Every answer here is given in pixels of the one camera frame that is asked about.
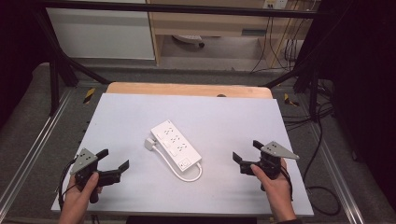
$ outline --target power strip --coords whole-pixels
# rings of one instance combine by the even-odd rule
[[[195,148],[169,119],[151,129],[151,133],[181,172],[184,172],[202,159]]]

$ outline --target metal frame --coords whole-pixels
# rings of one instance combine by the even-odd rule
[[[38,6],[54,8],[73,8],[89,10],[113,10],[113,11],[145,11],[145,12],[172,12],[189,14],[213,14],[213,15],[235,15],[253,17],[279,17],[317,19],[333,15],[330,12],[317,11],[293,11],[273,10],[245,7],[204,7],[204,6],[182,6],[165,4],[136,4],[136,3],[108,3],[108,2],[86,2],[67,0],[36,0]]]

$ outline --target finger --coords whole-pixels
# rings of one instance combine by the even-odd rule
[[[265,172],[264,172],[262,169],[260,169],[260,167],[258,167],[258,166],[255,165],[255,164],[251,164],[251,165],[250,165],[250,168],[251,168],[251,171],[253,171],[253,174],[254,174],[255,176],[257,176],[257,178],[258,178],[263,184],[268,183],[268,181],[269,181],[270,178],[268,177],[268,175],[265,174]]]
[[[99,174],[94,172],[81,192],[81,197],[83,197],[84,200],[86,199],[88,201],[90,199],[91,193],[96,188],[98,180]]]

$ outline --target white table surface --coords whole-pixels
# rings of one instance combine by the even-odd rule
[[[179,180],[157,152],[144,148],[150,129],[167,119],[202,156],[204,172],[195,182]],[[99,170],[116,169],[127,160],[130,168],[120,183],[104,187],[99,202],[88,210],[169,216],[271,214],[260,181],[241,175],[233,161],[233,151],[246,161],[259,160],[253,140],[276,141],[291,149],[276,100],[104,93],[77,154],[83,147],[94,154],[108,148]],[[313,216],[296,161],[286,162],[295,213]],[[197,167],[183,173],[187,178],[197,174]],[[60,210],[57,199],[51,209]]]

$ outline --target hand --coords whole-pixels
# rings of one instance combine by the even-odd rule
[[[78,186],[76,186],[75,176],[70,176],[69,184],[67,188],[71,188],[66,192],[66,197],[64,199],[64,209],[62,210],[59,223],[67,224],[77,224],[83,223],[85,213],[88,208],[88,202],[91,197],[91,193],[96,188],[98,183],[99,174],[93,173],[85,185],[84,189],[80,191]]]
[[[281,159],[281,165],[286,169],[285,160]],[[279,175],[275,180],[270,179],[260,167],[252,164],[251,170],[262,182],[265,188],[271,210],[278,221],[296,219],[293,206],[291,205],[290,186],[285,176]]]

